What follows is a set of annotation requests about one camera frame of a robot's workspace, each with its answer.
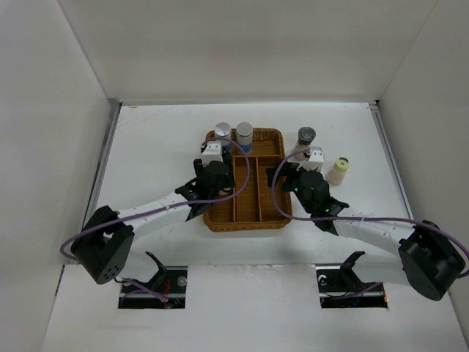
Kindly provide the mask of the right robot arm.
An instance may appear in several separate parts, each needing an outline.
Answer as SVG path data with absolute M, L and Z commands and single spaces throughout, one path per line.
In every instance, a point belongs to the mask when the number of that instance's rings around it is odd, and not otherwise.
M 468 276 L 468 249 L 431 221 L 365 216 L 330 195 L 322 174 L 300 164 L 282 161 L 266 171 L 267 184 L 293 193 L 307 212 L 307 222 L 323 232 L 367 243 L 392 255 L 392 263 L 344 264 L 340 282 L 357 290 L 365 282 L 411 287 L 421 296 L 441 300 L 458 279 Z

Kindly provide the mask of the small black-cap glass jar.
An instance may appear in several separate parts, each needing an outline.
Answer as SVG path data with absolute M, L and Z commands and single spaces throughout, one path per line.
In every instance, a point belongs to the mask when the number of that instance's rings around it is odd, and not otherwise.
M 221 189 L 218 193 L 219 197 L 227 197 L 233 193 L 233 188 Z

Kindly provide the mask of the blue-label silver-cap bottle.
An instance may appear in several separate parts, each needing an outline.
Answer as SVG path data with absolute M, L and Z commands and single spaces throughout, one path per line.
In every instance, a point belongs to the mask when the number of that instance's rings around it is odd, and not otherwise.
M 248 122 L 241 122 L 236 127 L 236 142 L 242 147 L 243 151 L 250 155 L 253 148 L 254 128 Z
M 232 149 L 232 128 L 227 122 L 220 122 L 214 128 L 215 137 L 221 143 L 222 148 L 230 152 Z

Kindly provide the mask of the black-top grinder jar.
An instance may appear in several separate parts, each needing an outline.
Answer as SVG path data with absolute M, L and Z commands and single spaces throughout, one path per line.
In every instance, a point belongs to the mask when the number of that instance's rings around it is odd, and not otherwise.
M 303 161 L 306 158 L 307 151 L 311 149 L 316 135 L 316 131 L 312 127 L 304 126 L 298 130 L 298 138 L 293 148 L 295 159 Z

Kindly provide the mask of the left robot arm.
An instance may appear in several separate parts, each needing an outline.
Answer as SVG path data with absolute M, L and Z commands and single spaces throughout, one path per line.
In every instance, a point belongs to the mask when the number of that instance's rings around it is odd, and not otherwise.
M 150 250 L 137 250 L 136 242 L 202 215 L 220 193 L 235 186 L 229 162 L 211 161 L 204 166 L 196 159 L 193 164 L 195 178 L 166 197 L 126 210 L 106 205 L 93 213 L 84 234 L 72 241 L 71 252 L 97 284 L 132 279 L 151 293 L 163 287 L 163 263 Z

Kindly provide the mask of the pink-lid spice jar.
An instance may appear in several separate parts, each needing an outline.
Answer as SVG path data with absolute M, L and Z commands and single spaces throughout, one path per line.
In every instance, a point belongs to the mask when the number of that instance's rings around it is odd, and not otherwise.
M 312 170 L 312 171 L 317 171 L 317 172 L 321 173 L 321 172 L 322 172 L 322 166 L 323 166 L 323 162 L 314 161 L 314 162 L 311 164 L 311 170 Z

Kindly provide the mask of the cream-lid spice jar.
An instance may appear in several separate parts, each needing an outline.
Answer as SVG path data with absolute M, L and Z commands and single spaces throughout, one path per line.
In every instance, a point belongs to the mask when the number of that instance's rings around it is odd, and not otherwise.
M 350 167 L 350 161 L 345 157 L 338 158 L 326 174 L 326 180 L 333 186 L 340 185 Z

